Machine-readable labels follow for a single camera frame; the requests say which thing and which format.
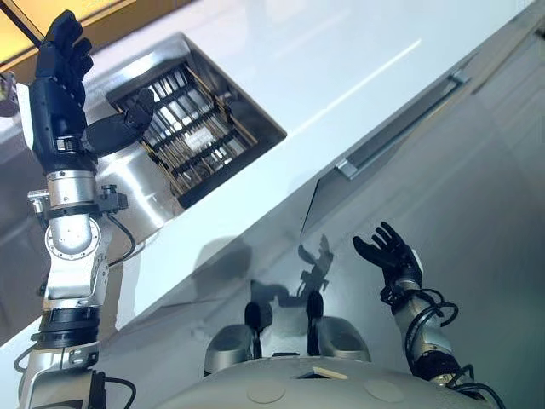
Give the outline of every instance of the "screw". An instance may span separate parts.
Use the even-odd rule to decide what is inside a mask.
[[[115,193],[117,188],[117,185],[102,185],[102,191],[106,196],[110,193]]]

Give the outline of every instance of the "white countertop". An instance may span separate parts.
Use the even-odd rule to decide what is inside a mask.
[[[152,308],[530,3],[201,0],[95,54],[89,81],[183,32],[287,133],[127,263],[117,327]],[[36,329],[37,322],[0,348],[6,407],[19,382],[12,362]]]

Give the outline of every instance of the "black cable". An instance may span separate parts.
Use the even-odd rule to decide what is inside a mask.
[[[452,390],[455,390],[456,392],[460,392],[465,395],[467,395],[468,392],[479,392],[480,390],[484,390],[488,392],[490,396],[492,396],[492,399],[494,399],[494,402],[499,409],[506,409],[502,398],[500,398],[500,396],[496,393],[494,389],[492,389],[488,385],[485,385],[484,383],[463,383],[462,385],[452,387]]]
[[[464,367],[460,368],[460,371],[458,371],[454,377],[445,384],[445,386],[447,388],[452,388],[454,386],[456,386],[456,382],[458,381],[458,379],[460,379],[461,377],[463,377],[466,372],[469,372],[469,377],[471,378],[471,380],[473,381],[475,379],[475,372],[473,370],[473,365],[471,364],[467,364],[465,365]]]
[[[135,401],[136,386],[132,382],[128,381],[127,379],[121,379],[119,377],[105,377],[104,382],[118,383],[120,385],[124,385],[124,386],[127,386],[128,388],[130,388],[130,398],[127,401],[127,404],[125,405],[125,408],[124,408],[124,409],[129,409],[130,406]]]
[[[416,335],[418,332],[422,329],[422,327],[435,315],[442,318],[445,316],[443,311],[441,311],[442,308],[452,308],[452,314],[450,317],[441,322],[440,326],[447,326],[452,321],[456,319],[458,316],[459,308],[456,304],[453,302],[446,302],[445,298],[443,297],[443,294],[441,294],[437,290],[432,290],[429,288],[423,289],[423,290],[414,290],[410,291],[410,293],[416,297],[419,297],[423,299],[426,302],[429,302],[429,307],[424,308],[409,324],[409,328],[407,328],[407,332],[405,333],[405,340],[404,340],[404,352],[405,356],[407,357],[407,362],[409,363],[409,368],[411,372],[414,372],[414,362],[412,357],[412,348],[415,343]],[[435,302],[431,296],[428,295],[428,293],[433,293],[439,297],[439,302]]]
[[[43,213],[36,214],[37,221],[40,223],[40,227],[45,233],[49,227],[49,222],[43,217]]]
[[[23,373],[23,376],[20,377],[19,381],[19,387],[17,388],[17,396],[19,397],[19,401],[21,396],[23,395],[23,385],[25,384],[25,374]]]
[[[27,349],[25,349],[23,351],[23,353],[21,355],[19,355],[17,358],[15,358],[15,361],[14,361],[14,369],[17,371],[17,372],[20,372],[20,373],[25,373],[26,371],[26,368],[23,368],[21,365],[20,365],[20,362],[25,359],[25,357],[31,353],[31,351],[34,349],[34,347],[36,346],[36,344],[28,347]]]
[[[108,213],[107,217],[108,219],[110,219],[110,222],[115,224],[119,228],[119,230],[125,233],[127,238],[129,238],[130,240],[130,248],[127,250],[127,252],[123,254],[121,258],[117,259],[115,262],[110,262],[108,264],[108,267],[111,268],[115,266],[116,264],[119,264],[120,262],[124,262],[125,260],[127,260],[133,254],[133,251],[135,251],[136,243],[135,243],[135,238],[130,233],[130,231],[118,219],[116,219],[113,214]]]

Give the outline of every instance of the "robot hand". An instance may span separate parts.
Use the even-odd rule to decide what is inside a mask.
[[[371,239],[376,245],[365,243],[359,236],[353,237],[354,248],[368,262],[382,268],[384,289],[381,299],[392,305],[396,294],[396,283],[402,279],[412,280],[422,286],[422,264],[416,252],[411,249],[386,222],[376,228],[378,235]]]
[[[114,153],[142,136],[152,121],[153,93],[142,89],[125,113],[87,126],[83,77],[93,66],[87,38],[74,13],[57,17],[40,46],[36,79],[30,87],[32,150],[46,173],[95,171],[96,159]]]

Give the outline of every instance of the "metal handle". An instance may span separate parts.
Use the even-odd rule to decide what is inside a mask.
[[[349,181],[356,179],[362,172],[373,165],[377,159],[379,159],[384,153],[389,151],[392,147],[406,139],[413,130],[415,130],[423,121],[431,116],[431,114],[441,105],[443,105],[448,99],[452,97],[464,84],[469,81],[462,70],[458,70],[451,74],[448,78],[449,84],[453,85],[451,89],[445,92],[440,98],[438,98],[430,107],[428,107],[423,113],[415,117],[407,126],[405,126],[396,136],[389,141],[378,147],[362,164],[356,165],[350,161],[349,158],[344,158],[336,165],[336,169],[341,172]]]

